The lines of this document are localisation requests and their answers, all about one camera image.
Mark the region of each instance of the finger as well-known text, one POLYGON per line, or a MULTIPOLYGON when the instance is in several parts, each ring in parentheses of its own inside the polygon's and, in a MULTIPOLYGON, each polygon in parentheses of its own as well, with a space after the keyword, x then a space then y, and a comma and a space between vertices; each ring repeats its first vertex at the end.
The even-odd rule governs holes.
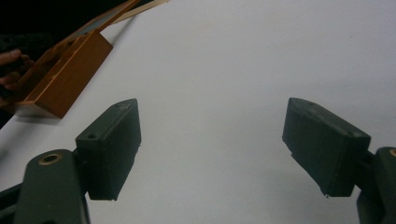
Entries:
POLYGON ((22 54, 22 55, 21 55, 21 58, 22 58, 24 61, 30 60, 30 57, 29 57, 29 55, 27 55, 27 54, 22 54))
POLYGON ((14 49, 4 53, 0 53, 0 65, 5 65, 17 61, 21 56, 19 49, 14 49))
POLYGON ((4 88, 6 88, 9 91, 16 91, 19 87, 20 87, 20 85, 18 82, 14 82, 14 83, 7 84, 4 86, 4 88))
POLYGON ((33 67, 33 65, 35 65, 35 62, 33 60, 24 61, 23 66, 18 69, 18 72, 26 72, 27 70, 29 70, 29 68, 33 67))
POLYGON ((6 105, 6 104, 7 104, 7 102, 2 97, 0 97, 0 106, 6 105))
POLYGON ((6 86, 20 80, 21 75, 18 72, 11 72, 3 77, 0 77, 0 85, 6 86))

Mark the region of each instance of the orange wooden block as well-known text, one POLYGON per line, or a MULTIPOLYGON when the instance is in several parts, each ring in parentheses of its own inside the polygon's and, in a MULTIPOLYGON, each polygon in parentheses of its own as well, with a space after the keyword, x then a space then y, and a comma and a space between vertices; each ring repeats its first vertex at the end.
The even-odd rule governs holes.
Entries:
POLYGON ((2 108, 20 117, 63 118, 112 50, 100 32, 138 2, 114 7, 46 51, 2 108))

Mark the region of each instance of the white surface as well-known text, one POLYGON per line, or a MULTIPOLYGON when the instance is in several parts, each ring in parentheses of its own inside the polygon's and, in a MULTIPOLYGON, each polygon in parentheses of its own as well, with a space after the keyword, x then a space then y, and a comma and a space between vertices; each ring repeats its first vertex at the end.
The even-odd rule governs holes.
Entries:
POLYGON ((171 0, 108 27, 115 48, 64 119, 0 131, 0 190, 136 98, 142 147, 119 200, 89 200, 92 223, 359 223, 359 189, 325 198, 281 135, 299 97, 370 134, 371 151, 396 146, 395 11, 391 0, 171 0))

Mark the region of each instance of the wooden block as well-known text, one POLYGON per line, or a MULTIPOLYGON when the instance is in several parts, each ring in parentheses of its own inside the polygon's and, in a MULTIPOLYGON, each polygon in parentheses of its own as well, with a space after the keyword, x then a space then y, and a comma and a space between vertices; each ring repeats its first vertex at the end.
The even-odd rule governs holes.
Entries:
POLYGON ((47 51, 23 77, 23 91, 7 110, 20 117, 63 118, 112 48, 94 31, 47 51))

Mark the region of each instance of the human hand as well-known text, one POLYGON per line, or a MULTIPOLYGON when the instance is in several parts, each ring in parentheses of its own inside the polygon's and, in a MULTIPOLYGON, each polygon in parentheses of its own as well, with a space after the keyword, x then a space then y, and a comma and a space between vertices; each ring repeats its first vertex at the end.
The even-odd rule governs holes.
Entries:
MULTIPOLYGON (((22 54, 19 49, 0 53, 0 66, 13 63, 19 58, 22 59, 22 66, 9 70, 3 77, 0 77, 0 85, 10 91, 18 89, 18 81, 21 78, 21 73, 26 72, 35 62, 30 60, 29 56, 22 54)), ((0 105, 3 105, 4 103, 3 99, 0 99, 0 105)))

